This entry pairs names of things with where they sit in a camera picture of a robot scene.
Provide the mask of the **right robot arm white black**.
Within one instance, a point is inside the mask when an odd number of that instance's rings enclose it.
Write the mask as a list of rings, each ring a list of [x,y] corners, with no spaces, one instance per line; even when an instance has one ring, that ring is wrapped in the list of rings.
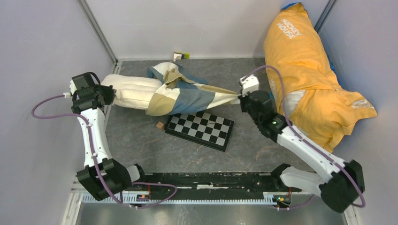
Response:
[[[271,173],[271,186],[276,191],[298,188],[320,197],[334,212],[343,213],[354,201],[366,205],[365,182],[359,162],[347,162],[321,148],[292,125],[283,115],[274,112],[267,92],[257,90],[239,96],[242,112],[252,118],[260,133],[290,150],[314,172],[281,164]]]

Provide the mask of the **cream white pillow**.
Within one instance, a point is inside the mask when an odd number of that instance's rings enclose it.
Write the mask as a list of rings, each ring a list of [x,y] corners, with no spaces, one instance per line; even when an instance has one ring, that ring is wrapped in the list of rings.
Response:
[[[117,74],[107,75],[101,84],[115,90],[114,105],[139,110],[148,109],[154,93],[162,86],[157,79]]]

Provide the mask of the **blue beige checkered pillowcase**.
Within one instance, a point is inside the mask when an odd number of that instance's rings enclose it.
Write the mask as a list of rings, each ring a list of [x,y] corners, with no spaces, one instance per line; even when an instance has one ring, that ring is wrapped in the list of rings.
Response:
[[[147,115],[196,113],[219,105],[239,103],[239,93],[209,85],[206,80],[193,76],[183,66],[172,62],[148,67],[147,76],[161,82],[149,101]]]

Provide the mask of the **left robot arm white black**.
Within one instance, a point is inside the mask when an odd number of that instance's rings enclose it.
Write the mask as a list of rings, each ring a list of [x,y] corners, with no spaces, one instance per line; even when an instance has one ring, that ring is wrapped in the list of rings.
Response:
[[[80,184],[97,201],[130,187],[142,191],[147,186],[147,177],[138,164],[125,167],[111,156],[105,132],[105,106],[115,97],[112,86],[101,84],[97,75],[86,72],[72,77],[71,110],[80,123],[84,138],[84,168],[77,172]]]

